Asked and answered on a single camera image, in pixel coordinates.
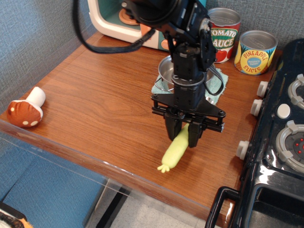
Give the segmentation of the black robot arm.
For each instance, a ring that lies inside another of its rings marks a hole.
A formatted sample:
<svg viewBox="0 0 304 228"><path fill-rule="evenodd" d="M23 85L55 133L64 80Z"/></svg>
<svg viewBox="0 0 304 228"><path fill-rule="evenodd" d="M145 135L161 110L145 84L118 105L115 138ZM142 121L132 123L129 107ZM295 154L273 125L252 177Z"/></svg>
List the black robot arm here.
<svg viewBox="0 0 304 228"><path fill-rule="evenodd" d="M207 73L218 75L205 7L198 0L125 0L122 7L132 19L162 32L168 41L174 89L170 94L154 94L152 111L164 117L169 138L176 138L183 123L189 124L191 148L206 129L221 132L226 114L205 98Z"/></svg>

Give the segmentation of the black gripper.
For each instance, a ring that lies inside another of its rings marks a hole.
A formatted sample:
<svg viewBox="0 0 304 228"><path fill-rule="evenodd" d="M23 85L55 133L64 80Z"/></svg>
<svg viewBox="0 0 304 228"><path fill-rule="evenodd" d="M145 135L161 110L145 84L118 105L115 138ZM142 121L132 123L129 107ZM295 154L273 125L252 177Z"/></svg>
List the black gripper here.
<svg viewBox="0 0 304 228"><path fill-rule="evenodd" d="M172 94L152 94L154 102L152 112L163 116L171 141L181 131L183 123L189 124L189 147L197 146L204 130L222 132L226 113L211 104L205 97L208 90L207 76L198 80L183 80L172 77L174 92Z"/></svg>

